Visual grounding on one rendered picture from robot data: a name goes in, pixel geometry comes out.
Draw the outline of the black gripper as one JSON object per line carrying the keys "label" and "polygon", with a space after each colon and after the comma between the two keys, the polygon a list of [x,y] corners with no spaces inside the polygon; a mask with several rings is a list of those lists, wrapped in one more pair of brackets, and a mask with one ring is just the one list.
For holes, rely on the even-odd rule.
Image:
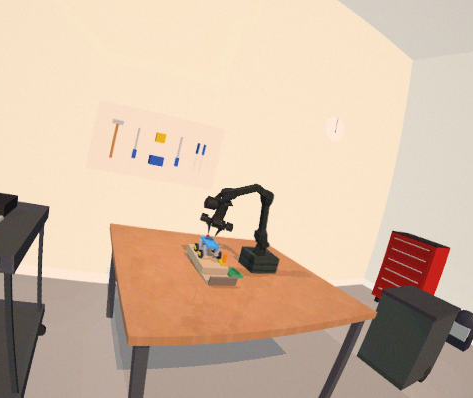
{"label": "black gripper", "polygon": [[[219,216],[219,217],[220,217],[220,215],[222,215],[222,216],[223,216],[223,217],[222,217],[222,220],[224,220],[224,217],[225,217],[225,215],[226,215],[226,213],[223,214],[223,213],[218,212],[217,210],[215,211],[215,214],[217,214],[217,216]],[[207,226],[208,226],[208,234],[209,234],[212,221],[211,221],[211,218],[208,217],[208,216],[209,216],[208,214],[202,213],[199,220],[200,220],[200,221],[203,221],[203,222],[206,222],[206,224],[207,224]],[[232,224],[232,223],[229,223],[229,222],[227,222],[227,224],[225,223],[225,226],[224,226],[224,227],[220,227],[220,228],[217,230],[217,232],[216,232],[216,234],[215,234],[215,237],[216,237],[221,231],[225,231],[225,229],[226,229],[226,231],[232,232],[232,230],[233,230],[233,224]]]}

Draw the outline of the yellow chock with orange handle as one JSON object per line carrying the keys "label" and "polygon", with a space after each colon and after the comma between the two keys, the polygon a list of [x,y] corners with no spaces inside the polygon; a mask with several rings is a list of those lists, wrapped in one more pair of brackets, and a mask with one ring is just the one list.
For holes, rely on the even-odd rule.
{"label": "yellow chock with orange handle", "polygon": [[224,254],[223,259],[222,260],[218,259],[217,261],[219,262],[220,265],[225,266],[226,258],[227,258],[227,254]]}

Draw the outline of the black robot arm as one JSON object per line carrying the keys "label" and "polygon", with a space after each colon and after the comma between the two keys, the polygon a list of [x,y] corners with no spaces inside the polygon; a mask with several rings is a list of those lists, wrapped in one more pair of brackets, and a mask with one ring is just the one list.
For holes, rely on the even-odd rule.
{"label": "black robot arm", "polygon": [[[258,256],[266,256],[264,253],[266,248],[269,246],[267,233],[269,210],[275,197],[273,192],[266,190],[257,183],[239,188],[224,188],[215,197],[208,196],[204,201],[204,208],[217,210],[218,212],[225,214],[229,206],[233,207],[231,200],[238,196],[254,192],[258,192],[260,194],[262,207],[259,228],[254,231],[254,238],[257,244],[253,252]],[[219,217],[217,214],[214,214],[211,218],[211,227],[217,229],[224,227],[226,221],[222,220],[222,217],[222,215]]]}

